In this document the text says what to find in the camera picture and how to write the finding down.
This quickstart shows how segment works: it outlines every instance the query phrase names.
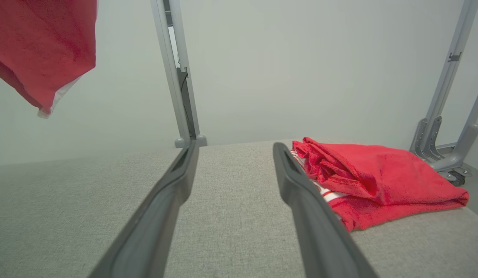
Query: hanging red cloth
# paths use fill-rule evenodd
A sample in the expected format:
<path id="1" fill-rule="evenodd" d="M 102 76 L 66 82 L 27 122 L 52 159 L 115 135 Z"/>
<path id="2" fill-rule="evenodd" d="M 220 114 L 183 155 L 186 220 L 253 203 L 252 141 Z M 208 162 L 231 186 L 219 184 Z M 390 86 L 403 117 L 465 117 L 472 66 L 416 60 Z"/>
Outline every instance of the hanging red cloth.
<path id="1" fill-rule="evenodd" d="M 0 78 L 47 117 L 95 67 L 96 0 L 0 0 Z"/>
<path id="2" fill-rule="evenodd" d="M 469 200 L 467 190 L 454 187 L 406 150 L 321 144 L 308 137 L 294 141 L 293 150 L 349 232 L 415 213 L 463 207 Z"/>

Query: gray fabric surface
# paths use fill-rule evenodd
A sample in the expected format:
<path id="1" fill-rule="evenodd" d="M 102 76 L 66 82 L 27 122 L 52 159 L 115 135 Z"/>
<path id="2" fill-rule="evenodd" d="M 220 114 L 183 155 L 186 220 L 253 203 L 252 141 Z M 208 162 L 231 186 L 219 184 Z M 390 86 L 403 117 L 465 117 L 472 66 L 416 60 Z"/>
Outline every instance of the gray fabric surface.
<path id="1" fill-rule="evenodd" d="M 86 277 L 178 152 L 1 166 L 0 278 Z M 271 152 L 272 142 L 200 148 L 167 278 L 304 276 Z M 381 277 L 478 277 L 467 208 L 352 237 Z"/>

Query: caster wheel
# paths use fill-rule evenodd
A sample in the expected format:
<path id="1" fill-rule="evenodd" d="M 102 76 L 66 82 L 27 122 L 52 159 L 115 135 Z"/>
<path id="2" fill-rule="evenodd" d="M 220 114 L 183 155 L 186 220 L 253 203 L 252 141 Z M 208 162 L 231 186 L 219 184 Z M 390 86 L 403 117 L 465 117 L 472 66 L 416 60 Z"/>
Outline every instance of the caster wheel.
<path id="1" fill-rule="evenodd" d="M 450 183 L 454 186 L 460 186 L 460 185 L 464 185 L 465 183 L 465 177 L 461 174 L 459 174 L 458 172 L 456 171 L 450 171 L 449 174 L 451 174 L 452 176 L 454 176 L 455 178 L 457 178 L 456 181 L 451 181 Z"/>

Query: hinge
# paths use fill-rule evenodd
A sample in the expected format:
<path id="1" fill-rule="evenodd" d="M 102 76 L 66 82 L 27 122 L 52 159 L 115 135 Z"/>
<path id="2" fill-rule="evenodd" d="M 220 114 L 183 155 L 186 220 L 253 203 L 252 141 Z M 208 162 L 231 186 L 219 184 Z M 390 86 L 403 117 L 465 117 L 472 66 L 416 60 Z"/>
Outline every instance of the hinge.
<path id="1" fill-rule="evenodd" d="M 457 62 L 460 60 L 460 55 L 462 55 L 461 51 L 458 53 L 458 55 L 452 55 L 452 53 L 450 53 L 449 60 L 447 62 Z"/>

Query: red cloth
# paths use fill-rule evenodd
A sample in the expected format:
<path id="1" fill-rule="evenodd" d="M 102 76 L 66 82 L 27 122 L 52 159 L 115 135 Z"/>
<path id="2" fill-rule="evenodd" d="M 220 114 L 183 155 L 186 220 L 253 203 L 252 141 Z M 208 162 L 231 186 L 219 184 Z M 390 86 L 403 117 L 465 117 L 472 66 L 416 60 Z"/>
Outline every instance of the red cloth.
<path id="1" fill-rule="evenodd" d="M 463 207 L 469 193 L 456 188 L 409 151 L 384 146 L 320 144 L 305 137 L 293 148 L 309 178 L 348 194 L 329 201 L 350 232 L 415 213 Z"/>
<path id="2" fill-rule="evenodd" d="M 96 0 L 0 0 L 0 78 L 51 113 L 57 90 L 95 67 Z"/>

